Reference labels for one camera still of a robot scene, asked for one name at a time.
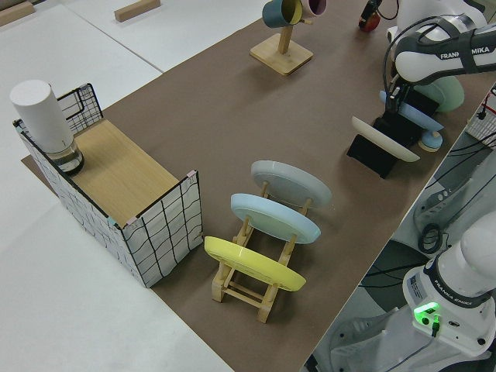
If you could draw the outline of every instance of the green indicator light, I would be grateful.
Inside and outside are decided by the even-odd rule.
[[[425,318],[424,313],[432,314],[438,308],[439,308],[439,304],[437,302],[430,302],[428,304],[414,308],[413,315],[415,316],[417,322],[424,324],[424,322],[422,321],[422,319]]]

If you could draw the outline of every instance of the blue mug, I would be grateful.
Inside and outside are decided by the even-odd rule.
[[[302,13],[301,0],[272,0],[264,5],[262,18],[268,27],[276,29],[300,22]]]

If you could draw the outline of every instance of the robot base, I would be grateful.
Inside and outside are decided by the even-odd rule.
[[[419,332],[413,321],[412,310],[406,305],[376,318],[344,322],[331,338],[332,371],[438,372],[455,363],[491,356],[488,351],[467,356]]]

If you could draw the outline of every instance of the wooden mug stand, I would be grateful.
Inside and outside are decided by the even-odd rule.
[[[262,191],[260,196],[263,198],[268,198],[267,193],[268,182],[263,183]],[[312,200],[309,198],[303,207],[300,208],[300,213],[306,215],[308,208],[310,207]],[[250,237],[253,233],[253,227],[249,225],[249,218],[246,217],[243,226],[238,232],[238,235],[232,238],[233,243],[240,246],[246,247],[250,241]],[[287,266],[295,248],[297,236],[293,234],[291,240],[284,244],[281,256],[279,257],[279,264]],[[233,280],[233,275],[236,272],[235,269],[227,266],[226,264],[219,262],[219,270],[212,281],[212,298],[218,302],[222,302],[224,294],[231,295],[238,298],[241,301],[246,302],[252,306],[258,308],[257,320],[259,322],[265,323],[267,317],[269,316],[272,305],[276,298],[277,291],[279,287],[277,285],[267,285],[267,290],[265,294],[256,293],[240,284],[237,284]]]
[[[289,75],[313,57],[310,50],[291,41],[293,26],[282,28],[281,34],[276,33],[250,50],[250,55],[271,67],[281,75]]]

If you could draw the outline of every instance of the wooden shelf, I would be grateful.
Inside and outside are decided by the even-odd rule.
[[[72,180],[121,227],[178,183],[110,121],[76,137],[84,166]]]

